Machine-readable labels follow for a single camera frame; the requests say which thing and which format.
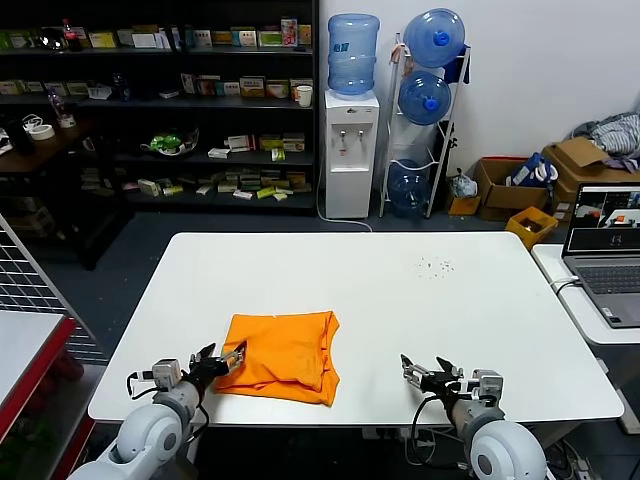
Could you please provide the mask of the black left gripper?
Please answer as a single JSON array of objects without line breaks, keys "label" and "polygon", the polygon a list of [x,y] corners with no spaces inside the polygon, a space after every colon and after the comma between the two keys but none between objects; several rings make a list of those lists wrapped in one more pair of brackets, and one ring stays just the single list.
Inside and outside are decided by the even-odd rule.
[{"label": "black left gripper", "polygon": [[237,370],[245,360],[247,341],[242,341],[220,357],[213,356],[215,348],[216,343],[212,342],[190,356],[189,382],[198,390],[206,390],[217,377]]}]

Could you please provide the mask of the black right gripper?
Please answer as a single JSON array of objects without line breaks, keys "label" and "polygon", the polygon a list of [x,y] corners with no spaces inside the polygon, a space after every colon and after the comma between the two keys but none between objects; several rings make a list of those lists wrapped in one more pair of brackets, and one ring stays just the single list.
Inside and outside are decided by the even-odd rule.
[{"label": "black right gripper", "polygon": [[423,366],[414,363],[406,355],[400,355],[403,378],[413,387],[423,393],[434,393],[441,400],[456,401],[469,400],[471,394],[464,385],[465,377],[462,368],[456,367],[449,360],[440,356],[436,361],[440,366],[439,372],[431,372]]}]

